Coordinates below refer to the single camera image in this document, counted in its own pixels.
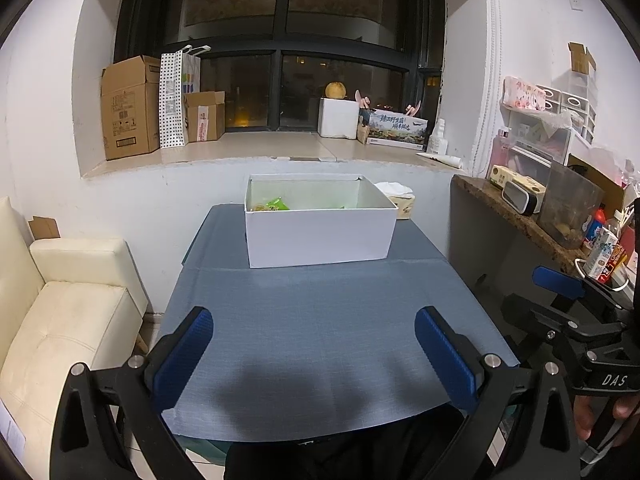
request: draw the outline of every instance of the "wooden chair leg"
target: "wooden chair leg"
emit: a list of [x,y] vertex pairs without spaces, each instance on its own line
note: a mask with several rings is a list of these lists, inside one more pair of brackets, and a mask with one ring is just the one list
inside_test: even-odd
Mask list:
[[136,347],[138,348],[138,350],[140,350],[144,355],[147,355],[149,353],[149,347],[147,346],[147,344],[145,343],[145,340],[142,339],[142,336],[140,334],[138,334],[136,336]]

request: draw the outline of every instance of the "window sill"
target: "window sill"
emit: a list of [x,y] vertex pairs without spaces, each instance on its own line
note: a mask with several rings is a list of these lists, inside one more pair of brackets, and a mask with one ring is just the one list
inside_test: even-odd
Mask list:
[[191,142],[178,148],[164,148],[146,155],[107,160],[83,175],[92,178],[117,171],[151,166],[230,158],[268,157],[309,162],[368,160],[422,166],[434,171],[461,173],[445,164],[417,156],[413,150],[391,146],[371,146],[348,139],[325,139],[309,132],[229,133],[220,140]]

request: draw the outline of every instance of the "blue gripper pad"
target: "blue gripper pad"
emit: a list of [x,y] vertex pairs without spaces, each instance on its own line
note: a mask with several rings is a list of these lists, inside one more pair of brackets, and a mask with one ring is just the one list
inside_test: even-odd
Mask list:
[[158,341],[145,370],[145,384],[156,412],[175,406],[212,338],[211,313],[196,306],[172,334]]
[[[464,336],[453,332],[432,306],[426,306],[416,314],[415,336],[453,406],[473,413],[478,403],[476,391],[482,383],[482,367],[475,348]],[[460,348],[463,342],[466,348]],[[458,350],[468,354],[466,359]]]
[[533,269],[533,275],[531,276],[533,283],[546,290],[560,294],[569,300],[577,300],[584,296],[584,288],[582,287],[582,280],[578,278],[572,278],[562,272],[548,269],[547,267],[536,267]]

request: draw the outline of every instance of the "cream leather sofa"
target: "cream leather sofa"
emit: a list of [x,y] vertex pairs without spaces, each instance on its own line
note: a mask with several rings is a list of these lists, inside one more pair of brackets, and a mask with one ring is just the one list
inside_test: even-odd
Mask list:
[[69,368],[121,366],[146,306],[124,240],[56,238],[27,248],[9,199],[0,198],[0,399],[25,434],[34,480],[49,479]]

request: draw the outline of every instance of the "wall outlet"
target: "wall outlet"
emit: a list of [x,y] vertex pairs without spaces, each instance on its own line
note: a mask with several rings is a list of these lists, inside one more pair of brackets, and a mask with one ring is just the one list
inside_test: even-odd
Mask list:
[[569,4],[573,10],[584,10],[580,0],[569,0]]

